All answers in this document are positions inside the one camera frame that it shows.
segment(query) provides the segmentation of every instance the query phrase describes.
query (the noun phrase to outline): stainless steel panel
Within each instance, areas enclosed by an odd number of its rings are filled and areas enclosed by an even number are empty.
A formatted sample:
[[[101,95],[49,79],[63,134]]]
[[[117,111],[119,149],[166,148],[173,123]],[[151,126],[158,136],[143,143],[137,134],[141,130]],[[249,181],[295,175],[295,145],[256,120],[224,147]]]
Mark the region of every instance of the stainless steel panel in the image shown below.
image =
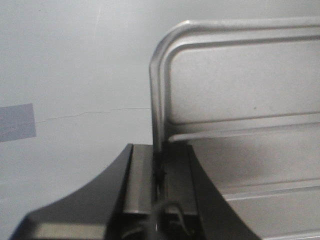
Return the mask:
[[[150,64],[154,150],[192,144],[263,239],[320,239],[319,63],[319,17],[178,25]]]
[[[186,21],[150,63],[153,142],[320,122],[320,18]]]

